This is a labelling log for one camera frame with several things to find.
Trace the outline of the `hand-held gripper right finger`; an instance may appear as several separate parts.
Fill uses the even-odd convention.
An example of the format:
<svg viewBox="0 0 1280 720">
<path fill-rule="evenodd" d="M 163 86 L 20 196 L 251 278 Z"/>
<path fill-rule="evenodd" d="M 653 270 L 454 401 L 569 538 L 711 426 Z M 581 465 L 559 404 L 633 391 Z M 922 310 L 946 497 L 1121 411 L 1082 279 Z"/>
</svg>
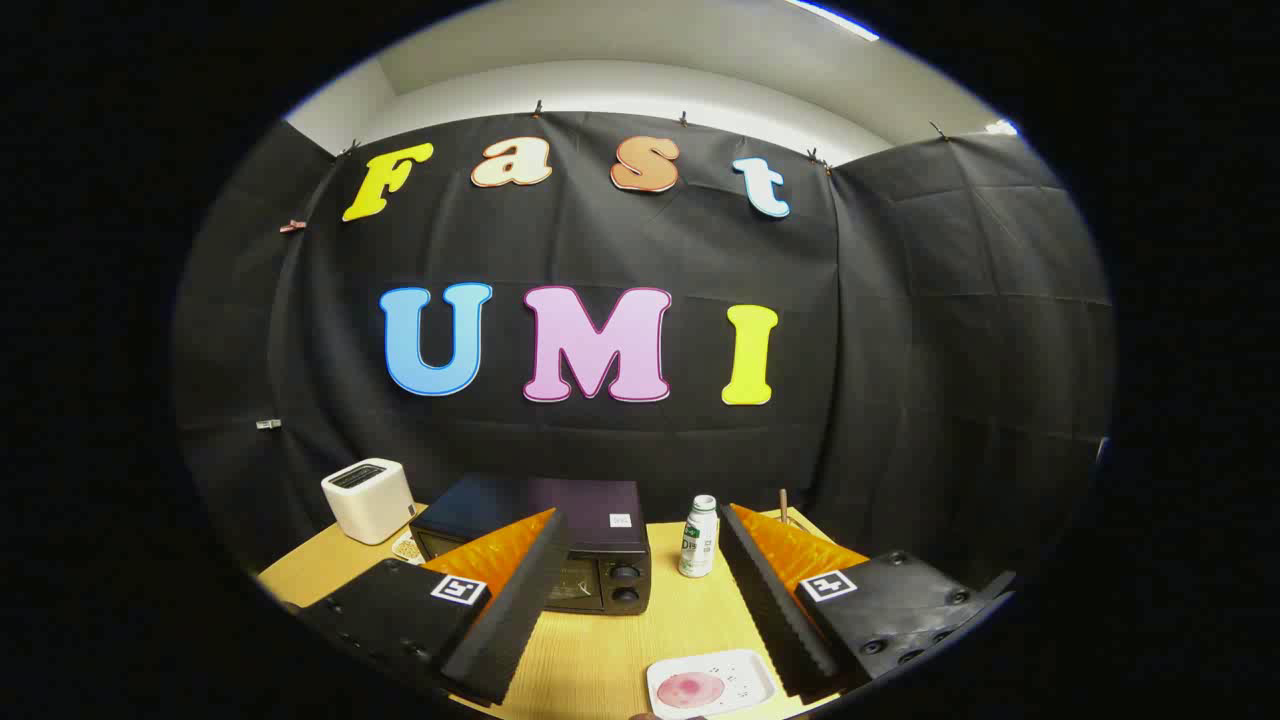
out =
<svg viewBox="0 0 1280 720">
<path fill-rule="evenodd" d="M 736 503 L 719 548 L 783 689 L 804 701 L 856 691 L 964 637 L 1007 597 L 1002 571 L 969 587 L 901 550 L 867 557 Z"/>
</svg>

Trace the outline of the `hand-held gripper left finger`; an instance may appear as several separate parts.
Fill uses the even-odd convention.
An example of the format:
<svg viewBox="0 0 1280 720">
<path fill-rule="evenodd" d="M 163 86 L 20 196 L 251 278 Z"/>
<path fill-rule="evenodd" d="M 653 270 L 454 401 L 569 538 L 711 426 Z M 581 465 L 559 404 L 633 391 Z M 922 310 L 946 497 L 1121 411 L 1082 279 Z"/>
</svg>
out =
<svg viewBox="0 0 1280 720">
<path fill-rule="evenodd" d="M 406 685 L 499 705 L 567 552 L 566 515 L 547 509 L 425 564 L 376 562 L 297 618 Z"/>
</svg>

